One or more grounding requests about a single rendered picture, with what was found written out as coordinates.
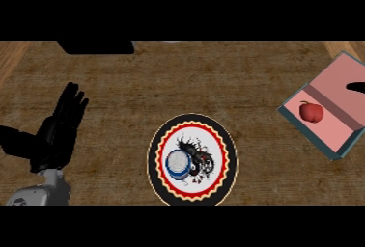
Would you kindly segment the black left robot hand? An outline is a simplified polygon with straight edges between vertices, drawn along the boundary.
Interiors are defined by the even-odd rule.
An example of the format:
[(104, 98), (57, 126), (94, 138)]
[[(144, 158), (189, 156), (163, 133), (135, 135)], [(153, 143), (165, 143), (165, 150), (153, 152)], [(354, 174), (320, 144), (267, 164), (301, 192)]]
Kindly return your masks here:
[(88, 99), (78, 85), (69, 82), (63, 88), (53, 115), (32, 135), (0, 125), (0, 148), (7, 155), (29, 160), (29, 172), (60, 169), (69, 162)]

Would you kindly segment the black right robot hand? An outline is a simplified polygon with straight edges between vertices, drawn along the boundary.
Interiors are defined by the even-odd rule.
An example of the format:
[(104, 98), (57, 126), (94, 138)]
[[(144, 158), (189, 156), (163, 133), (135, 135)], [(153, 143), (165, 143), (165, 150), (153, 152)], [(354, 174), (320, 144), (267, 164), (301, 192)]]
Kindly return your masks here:
[(345, 88), (351, 91), (365, 94), (365, 82), (350, 82), (345, 84)]

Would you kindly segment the red bell pepper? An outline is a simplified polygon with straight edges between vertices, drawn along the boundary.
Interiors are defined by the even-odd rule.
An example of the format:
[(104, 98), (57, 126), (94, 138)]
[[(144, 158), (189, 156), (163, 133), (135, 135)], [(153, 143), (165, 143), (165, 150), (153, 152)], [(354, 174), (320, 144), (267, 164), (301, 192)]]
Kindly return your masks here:
[(299, 116), (304, 121), (319, 123), (323, 118), (323, 108), (319, 104), (301, 101)]

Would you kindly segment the pink cardboard box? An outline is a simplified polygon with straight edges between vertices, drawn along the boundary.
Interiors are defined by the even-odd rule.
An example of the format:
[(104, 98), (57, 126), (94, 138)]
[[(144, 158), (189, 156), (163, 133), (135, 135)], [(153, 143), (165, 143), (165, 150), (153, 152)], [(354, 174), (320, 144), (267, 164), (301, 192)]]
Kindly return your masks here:
[[(365, 82), (365, 62), (342, 51), (277, 107), (277, 112), (330, 160), (345, 156), (365, 133), (365, 94), (345, 88), (350, 82)], [(319, 123), (304, 121), (299, 116), (302, 100), (323, 108)]]

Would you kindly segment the round patterned plate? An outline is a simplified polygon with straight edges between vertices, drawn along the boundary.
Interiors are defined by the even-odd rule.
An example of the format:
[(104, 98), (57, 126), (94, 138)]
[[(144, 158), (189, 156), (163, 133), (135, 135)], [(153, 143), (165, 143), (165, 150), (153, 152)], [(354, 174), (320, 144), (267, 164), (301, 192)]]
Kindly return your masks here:
[[(172, 150), (190, 156), (184, 180), (165, 169)], [(177, 115), (158, 128), (146, 152), (146, 174), (159, 200), (169, 206), (214, 206), (230, 192), (237, 173), (233, 141), (220, 123), (208, 116)]]

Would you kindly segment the blue rimmed can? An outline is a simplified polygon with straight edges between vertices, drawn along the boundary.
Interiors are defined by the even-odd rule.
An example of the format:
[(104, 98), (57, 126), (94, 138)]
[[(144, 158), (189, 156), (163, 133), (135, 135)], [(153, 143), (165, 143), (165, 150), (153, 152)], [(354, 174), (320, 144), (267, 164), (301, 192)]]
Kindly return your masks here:
[(169, 151), (165, 158), (165, 169), (174, 180), (184, 180), (190, 170), (190, 156), (186, 151)]

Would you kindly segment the black appliance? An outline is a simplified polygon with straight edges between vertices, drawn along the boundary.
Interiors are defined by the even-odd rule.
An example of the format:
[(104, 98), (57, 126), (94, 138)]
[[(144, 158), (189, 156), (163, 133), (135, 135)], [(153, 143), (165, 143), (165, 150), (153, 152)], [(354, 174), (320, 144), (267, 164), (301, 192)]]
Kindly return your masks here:
[(121, 42), (75, 42), (59, 41), (59, 46), (67, 54), (132, 54), (134, 45), (129, 41)]

